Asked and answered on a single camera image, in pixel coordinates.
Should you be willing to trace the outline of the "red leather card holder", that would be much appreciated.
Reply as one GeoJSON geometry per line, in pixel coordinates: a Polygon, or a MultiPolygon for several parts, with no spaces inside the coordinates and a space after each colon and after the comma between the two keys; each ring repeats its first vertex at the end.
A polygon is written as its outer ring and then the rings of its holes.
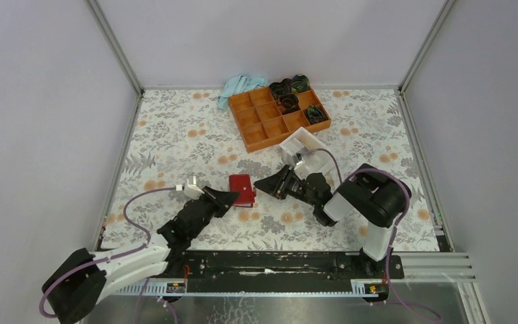
{"type": "Polygon", "coordinates": [[[252,208],[255,204],[256,190],[248,174],[233,174],[229,176],[229,189],[238,192],[239,197],[233,203],[234,207],[252,208]]]}

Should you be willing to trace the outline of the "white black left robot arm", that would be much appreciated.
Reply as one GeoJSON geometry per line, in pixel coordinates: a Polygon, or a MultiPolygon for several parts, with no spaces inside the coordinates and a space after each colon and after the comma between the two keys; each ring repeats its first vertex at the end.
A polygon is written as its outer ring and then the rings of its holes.
{"type": "Polygon", "coordinates": [[[81,248],[71,253],[42,285],[41,315],[60,323],[77,323],[121,288],[156,275],[175,277],[192,240],[212,219],[223,217],[240,195],[189,184],[172,189],[189,197],[172,220],[155,232],[130,221],[146,234],[145,240],[113,250],[90,252],[81,248]]]}

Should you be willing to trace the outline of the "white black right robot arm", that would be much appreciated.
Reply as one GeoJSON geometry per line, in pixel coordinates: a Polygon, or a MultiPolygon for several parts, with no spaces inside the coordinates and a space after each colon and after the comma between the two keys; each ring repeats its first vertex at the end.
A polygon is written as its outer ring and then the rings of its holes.
{"type": "Polygon", "coordinates": [[[411,199],[411,190],[406,184],[367,163],[334,191],[322,173],[311,173],[301,179],[288,165],[274,175],[255,181],[254,187],[278,200],[291,196],[310,205],[315,219],[327,227],[357,211],[368,222],[359,267],[370,278],[386,270],[395,226],[408,211],[411,199]]]}

